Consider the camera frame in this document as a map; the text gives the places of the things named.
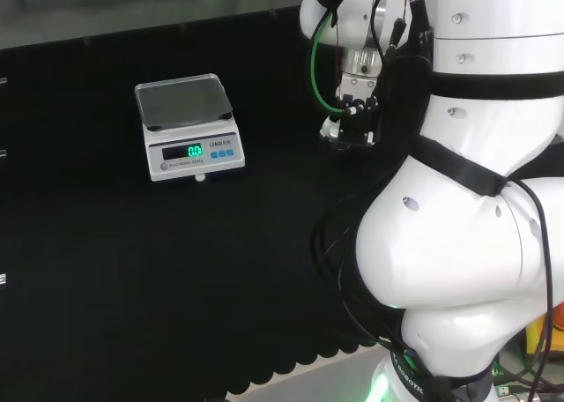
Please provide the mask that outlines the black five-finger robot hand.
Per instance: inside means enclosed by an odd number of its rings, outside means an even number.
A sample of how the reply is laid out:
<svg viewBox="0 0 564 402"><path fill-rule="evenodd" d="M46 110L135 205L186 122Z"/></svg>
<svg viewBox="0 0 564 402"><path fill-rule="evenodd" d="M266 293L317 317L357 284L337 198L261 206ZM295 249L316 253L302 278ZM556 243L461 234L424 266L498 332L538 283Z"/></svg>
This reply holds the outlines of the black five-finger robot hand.
<svg viewBox="0 0 564 402"><path fill-rule="evenodd" d="M376 78L343 72L330 100L331 106L343 114L328 114L319 131L320 137L338 148L374 146L379 139L375 85Z"/></svg>

